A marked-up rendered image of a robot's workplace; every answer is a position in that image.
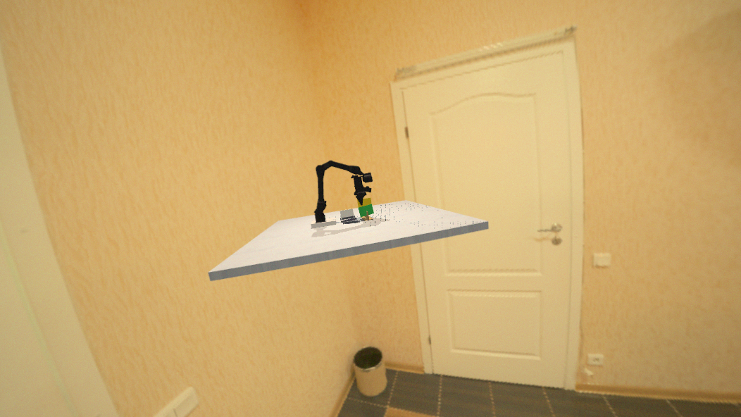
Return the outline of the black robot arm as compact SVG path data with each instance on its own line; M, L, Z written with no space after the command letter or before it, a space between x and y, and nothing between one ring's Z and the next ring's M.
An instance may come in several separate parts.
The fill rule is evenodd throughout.
M329 160L321 165L316 166L316 175L318 178L318 201L316 210L314 211L315 220L316 223L325 222L325 215L323 213L323 210L326 207L326 201L324 201L323 198L323 176L326 169L328 169L330 166L340 168L343 170L347 170L350 173L353 173L355 175L352 175L351 178L354 179L354 184L361 184L363 178L363 182L372 182L373 178L371 173L363 173L361 169L357 165L346 165L343 163L338 163L332 160ZM362 176L357 176L362 175Z

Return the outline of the green notched board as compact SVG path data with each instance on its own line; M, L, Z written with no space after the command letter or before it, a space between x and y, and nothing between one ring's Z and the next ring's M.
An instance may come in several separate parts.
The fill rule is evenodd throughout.
M368 215L370 215L370 214L373 214L373 213L374 213L374 211L373 211L373 207L372 207L372 204L369 204L369 205L366 205L366 206L362 206L362 207L359 207L359 213L360 213L360 217L363 217L363 216L367 216L367 213L366 213L366 212L368 212Z

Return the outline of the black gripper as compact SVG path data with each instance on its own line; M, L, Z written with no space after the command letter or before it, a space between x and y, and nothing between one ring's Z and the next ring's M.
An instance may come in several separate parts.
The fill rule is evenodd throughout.
M363 197L366 196L366 192L363 192L363 184L356 184L354 185L355 192L354 195L356 195L356 198L359 200L360 205L363 205Z

